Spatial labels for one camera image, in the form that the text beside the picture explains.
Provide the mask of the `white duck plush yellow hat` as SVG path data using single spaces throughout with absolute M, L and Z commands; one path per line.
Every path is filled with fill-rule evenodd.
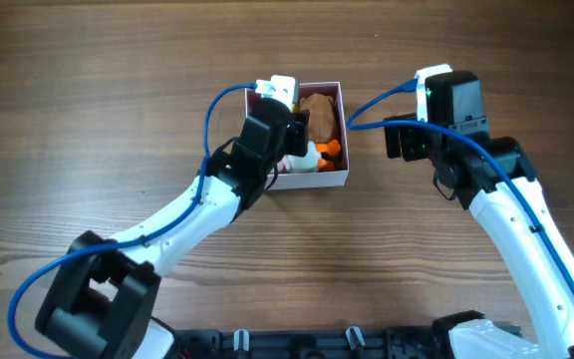
M 304 157 L 285 156 L 284 170 L 290 174 L 333 172 L 336 169 L 336 157 L 341 151 L 342 146 L 337 140 L 326 144 L 309 141 Z

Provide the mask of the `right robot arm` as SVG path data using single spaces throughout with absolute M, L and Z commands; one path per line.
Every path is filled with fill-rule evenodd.
M 540 353 L 574 358 L 574 256 L 552 218 L 537 172 L 511 137 L 494 138 L 479 79 L 427 67 L 401 86 L 415 93 L 409 118 L 389 117 L 391 158 L 431 162 L 433 184 L 451 189 L 499 251 L 533 322 Z

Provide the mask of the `yellow wooden rattle drum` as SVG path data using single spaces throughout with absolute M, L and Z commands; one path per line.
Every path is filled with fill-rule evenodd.
M 296 102 L 292 105 L 292 107 L 291 107 L 291 112 L 292 112 L 292 113 L 297 113 L 297 112 L 299 112 L 299 111 L 300 111 L 300 102 L 299 102 L 299 101 L 296 101 Z

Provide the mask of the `white cardboard box pink inside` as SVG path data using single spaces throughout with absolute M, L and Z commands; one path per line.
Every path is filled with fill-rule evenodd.
M 317 172 L 304 174 L 279 174 L 276 170 L 268 176 L 268 186 L 271 189 L 297 189 L 313 187 L 342 186 L 349 174 L 349 148 L 345 125 L 344 101 L 341 85 L 338 82 L 299 83 L 299 98 L 307 98 L 314 93 L 330 96 L 334 100 L 334 111 L 339 127 L 337 140 L 342 151 L 336 157 L 336 169 L 333 172 Z M 255 93 L 255 86 L 245 93 L 246 111 L 250 112 L 262 98 Z

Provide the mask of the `white duck plush pink hat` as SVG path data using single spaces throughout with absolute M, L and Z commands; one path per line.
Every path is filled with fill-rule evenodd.
M 276 165 L 279 174 L 288 174 L 291 172 L 291 163 L 289 157 L 285 155 Z

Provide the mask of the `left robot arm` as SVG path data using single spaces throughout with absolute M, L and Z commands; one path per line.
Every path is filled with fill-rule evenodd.
M 174 331 L 153 318 L 162 278 L 265 192 L 286 155 L 307 151 L 309 113 L 263 98 L 239 136 L 213 151 L 191 186 L 142 223 L 103 239 L 86 231 L 63 257 L 36 330 L 74 358 L 171 358 Z

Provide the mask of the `brown capybara plush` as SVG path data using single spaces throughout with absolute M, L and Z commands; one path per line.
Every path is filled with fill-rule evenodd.
M 303 98 L 299 103 L 300 110 L 309 112 L 309 140 L 316 144 L 327 144 L 339 139 L 334 100 L 330 96 L 314 93 Z

